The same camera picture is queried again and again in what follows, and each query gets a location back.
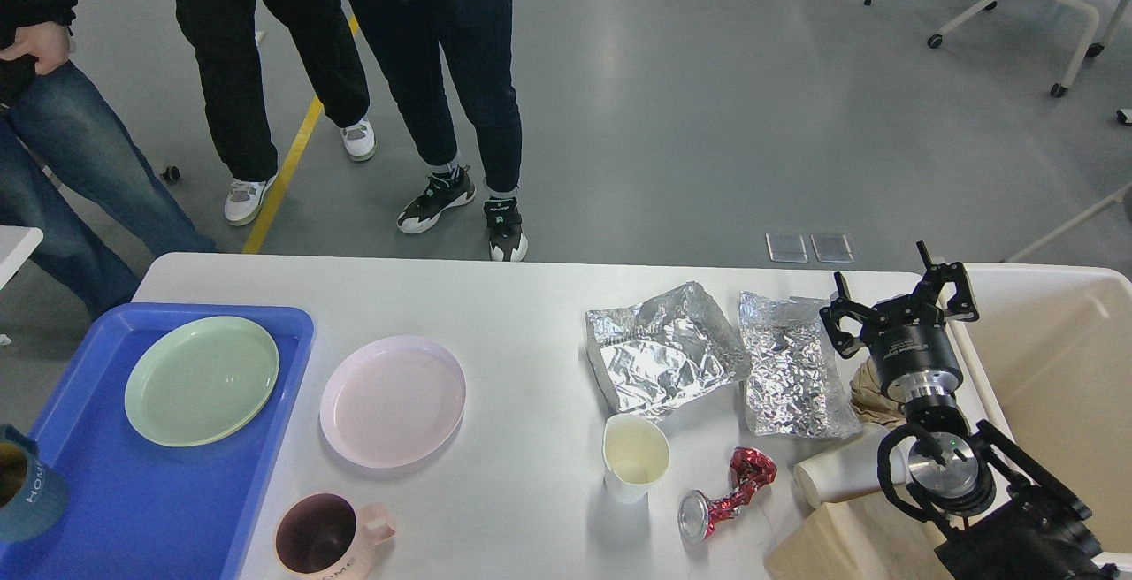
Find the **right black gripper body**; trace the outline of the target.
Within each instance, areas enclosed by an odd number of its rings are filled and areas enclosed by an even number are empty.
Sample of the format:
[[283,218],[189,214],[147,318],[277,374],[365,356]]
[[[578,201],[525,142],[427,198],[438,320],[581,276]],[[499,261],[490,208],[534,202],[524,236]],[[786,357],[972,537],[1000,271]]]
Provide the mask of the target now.
[[963,377],[946,335],[946,321],[938,315],[902,323],[889,316],[861,326],[861,342],[872,355],[882,394],[900,404],[954,394]]

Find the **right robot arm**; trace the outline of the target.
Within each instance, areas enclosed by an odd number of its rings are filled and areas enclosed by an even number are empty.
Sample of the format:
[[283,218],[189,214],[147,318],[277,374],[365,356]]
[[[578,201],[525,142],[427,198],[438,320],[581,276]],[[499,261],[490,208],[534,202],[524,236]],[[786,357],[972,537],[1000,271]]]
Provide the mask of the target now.
[[921,280],[910,295],[854,301],[837,272],[837,295],[820,318],[841,357],[866,349],[881,394],[904,423],[877,447],[885,498],[945,536],[935,549],[955,579],[1115,579],[1097,564],[1101,545],[1074,492],[987,420],[970,426],[957,403],[963,378],[949,321],[979,317],[962,263],[931,259],[918,242]]

